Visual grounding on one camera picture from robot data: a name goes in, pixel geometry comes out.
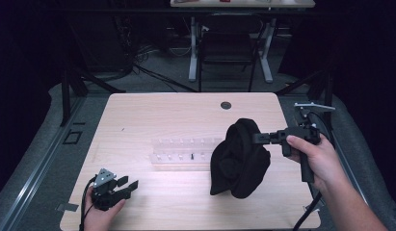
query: wooden table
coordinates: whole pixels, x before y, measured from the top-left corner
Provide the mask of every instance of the wooden table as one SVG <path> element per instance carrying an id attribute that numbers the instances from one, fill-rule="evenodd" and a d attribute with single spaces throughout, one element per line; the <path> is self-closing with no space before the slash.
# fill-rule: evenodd
<path id="1" fill-rule="evenodd" d="M 221 103 L 229 102 L 225 110 Z M 114 230 L 227 230 L 292 228 L 312 198 L 300 165 L 284 158 L 279 145 L 266 145 L 271 165 L 246 199 L 230 192 L 210 195 L 209 163 L 153 164 L 155 139 L 224 139 L 238 118 L 253 119 L 261 132 L 286 128 L 273 93 L 128 93 L 111 95 L 95 132 L 69 203 L 80 204 L 87 182 L 103 167 L 118 178 L 139 180 Z M 66 211 L 61 228 L 76 230 L 77 212 Z M 304 228 L 320 225 L 311 213 Z"/>
<path id="2" fill-rule="evenodd" d="M 230 2 L 221 2 L 220 0 L 197 0 L 192 2 L 176 3 L 171 0 L 171 7 L 175 8 L 211 8 L 214 13 L 219 9 L 225 8 L 261 8 L 264 11 L 274 8 L 289 8 L 289 9 L 305 9 L 315 7 L 314 0 L 230 0 Z M 269 53 L 270 44 L 273 39 L 274 30 L 276 27 L 276 20 L 272 19 L 266 25 L 266 31 L 263 37 L 265 38 L 265 44 L 263 49 L 259 51 L 260 63 L 264 73 L 264 79 L 266 83 L 273 83 L 273 76 L 270 70 L 269 63 L 267 61 L 267 55 Z M 191 63 L 189 67 L 189 81 L 196 81 L 196 73 L 198 68 L 198 56 L 197 56 L 197 28 L 195 18 L 191 20 Z"/>

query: human hand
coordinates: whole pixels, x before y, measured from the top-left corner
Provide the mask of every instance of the human hand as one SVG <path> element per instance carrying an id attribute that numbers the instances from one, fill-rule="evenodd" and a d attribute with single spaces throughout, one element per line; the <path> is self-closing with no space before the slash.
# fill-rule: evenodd
<path id="1" fill-rule="evenodd" d="M 86 194 L 86 210 L 87 216 L 84 220 L 84 230 L 88 231 L 107 231 L 110 227 L 111 221 L 116 214 L 125 205 L 125 200 L 122 199 L 114 207 L 107 211 L 98 210 L 92 205 L 92 187 L 89 187 Z"/>
<path id="2" fill-rule="evenodd" d="M 295 136 L 288 136 L 287 142 L 295 150 L 291 160 L 300 161 L 300 152 L 308 157 L 309 166 L 314 171 L 314 186 L 321 192 L 343 182 L 348 182 L 339 158 L 330 141 L 321 134 L 321 142 L 314 145 Z"/>

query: forearm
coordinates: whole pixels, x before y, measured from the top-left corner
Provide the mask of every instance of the forearm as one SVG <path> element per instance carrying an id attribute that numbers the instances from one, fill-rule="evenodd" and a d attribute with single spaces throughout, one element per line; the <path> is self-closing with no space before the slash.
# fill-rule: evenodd
<path id="1" fill-rule="evenodd" d="M 321 191 L 338 230 L 386 230 L 348 180 Z"/>

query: table leg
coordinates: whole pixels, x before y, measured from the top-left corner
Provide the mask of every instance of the table leg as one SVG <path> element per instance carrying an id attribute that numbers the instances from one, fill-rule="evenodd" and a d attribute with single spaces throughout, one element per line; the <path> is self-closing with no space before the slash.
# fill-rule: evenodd
<path id="1" fill-rule="evenodd" d="M 260 62 L 263 68 L 264 78 L 266 83 L 273 83 L 273 76 L 270 70 L 269 62 L 267 61 L 267 54 L 269 53 L 270 44 L 272 43 L 274 30 L 276 28 L 276 19 L 273 18 L 271 22 L 266 25 L 266 42 L 264 44 L 263 50 L 260 52 Z"/>
<path id="2" fill-rule="evenodd" d="M 191 64 L 189 66 L 189 81 L 195 82 L 197 79 L 198 55 L 197 55 L 197 35 L 195 18 L 191 18 Z"/>

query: small black object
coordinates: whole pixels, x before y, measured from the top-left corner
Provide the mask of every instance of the small black object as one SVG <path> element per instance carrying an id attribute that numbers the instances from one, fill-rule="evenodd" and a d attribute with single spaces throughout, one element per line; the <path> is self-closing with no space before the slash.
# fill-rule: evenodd
<path id="1" fill-rule="evenodd" d="M 260 133 L 255 122 L 240 118 L 232 124 L 213 151 L 210 161 L 210 194 L 231 191 L 236 198 L 248 197 L 263 181 L 270 165 L 270 152 L 253 143 L 252 134 Z"/>
<path id="2" fill-rule="evenodd" d="M 92 203 L 95 208 L 107 211 L 120 200 L 131 198 L 131 192 L 138 189 L 138 181 L 135 181 L 127 188 L 115 192 L 115 187 L 121 187 L 128 182 L 128 176 L 123 176 L 118 181 L 115 177 L 114 173 L 104 168 L 96 176 L 92 190 Z"/>
<path id="3" fill-rule="evenodd" d="M 293 135 L 302 138 L 313 144 L 317 144 L 321 141 L 319 129 L 313 126 L 300 126 L 300 127 L 288 127 L 284 130 L 278 130 L 275 133 L 262 133 L 253 134 L 254 143 L 262 144 L 281 144 L 282 155 L 285 157 L 291 156 L 291 146 L 287 142 L 287 136 Z M 302 180 L 303 182 L 314 183 L 314 173 L 309 166 L 307 156 L 300 153 L 300 164 L 302 169 Z"/>

